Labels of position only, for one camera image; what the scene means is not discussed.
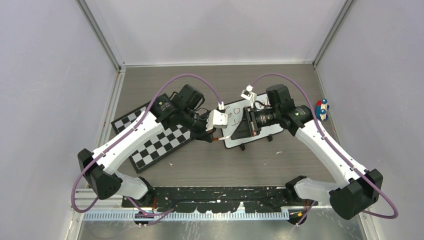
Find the red white marker pen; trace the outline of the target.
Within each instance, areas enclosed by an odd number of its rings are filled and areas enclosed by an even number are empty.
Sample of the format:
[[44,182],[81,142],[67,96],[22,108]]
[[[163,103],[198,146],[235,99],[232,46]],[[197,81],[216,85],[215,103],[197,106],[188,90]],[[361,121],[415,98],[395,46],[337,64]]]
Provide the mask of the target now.
[[226,139],[230,139],[230,138],[231,138],[231,135],[228,135],[228,136],[219,137],[218,140],[221,141],[221,140],[226,140]]

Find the white whiteboard black frame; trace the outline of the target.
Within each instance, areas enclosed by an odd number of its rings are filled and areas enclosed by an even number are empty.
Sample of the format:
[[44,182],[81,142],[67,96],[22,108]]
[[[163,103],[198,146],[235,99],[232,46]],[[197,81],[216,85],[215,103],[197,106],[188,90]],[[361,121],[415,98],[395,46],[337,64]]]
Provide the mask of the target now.
[[261,127],[259,131],[255,130],[250,137],[232,139],[231,135],[236,131],[237,127],[240,125],[243,119],[244,108],[251,107],[251,103],[247,99],[241,99],[226,103],[224,105],[225,113],[228,115],[227,127],[221,129],[223,137],[226,139],[223,140],[224,147],[226,149],[232,149],[240,147],[242,150],[245,149],[245,145],[260,139],[268,139],[268,141],[273,140],[273,135],[282,133],[284,129],[278,124]]

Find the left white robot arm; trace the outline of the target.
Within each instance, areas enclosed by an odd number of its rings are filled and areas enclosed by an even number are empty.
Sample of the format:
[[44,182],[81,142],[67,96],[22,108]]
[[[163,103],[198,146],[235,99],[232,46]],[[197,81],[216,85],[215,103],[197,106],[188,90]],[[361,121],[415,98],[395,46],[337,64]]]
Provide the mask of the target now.
[[206,114],[199,115],[196,107],[205,101],[204,95],[186,84],[173,96],[159,95],[150,109],[123,132],[101,147],[82,149],[77,154],[82,177],[93,189],[97,198],[105,200],[113,195],[130,197],[141,207],[153,202],[151,186],[142,177],[131,177],[118,171],[121,164],[136,150],[144,146],[161,131],[177,125],[187,128],[193,137],[212,142],[212,129],[207,129]]

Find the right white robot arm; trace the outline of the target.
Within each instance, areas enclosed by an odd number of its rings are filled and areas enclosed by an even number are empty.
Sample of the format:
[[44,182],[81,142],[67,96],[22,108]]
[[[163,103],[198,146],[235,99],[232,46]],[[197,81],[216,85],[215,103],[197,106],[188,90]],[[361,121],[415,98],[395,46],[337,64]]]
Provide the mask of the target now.
[[258,109],[253,87],[248,85],[241,92],[250,106],[243,108],[242,119],[231,140],[255,137],[264,127],[279,125],[305,144],[335,180],[330,183],[298,176],[285,184],[288,203],[299,205],[303,200],[314,200],[330,205],[341,218],[350,220],[378,201],[384,178],[377,169],[368,170],[327,136],[308,106],[295,106],[287,86],[268,87],[266,95],[269,104]]

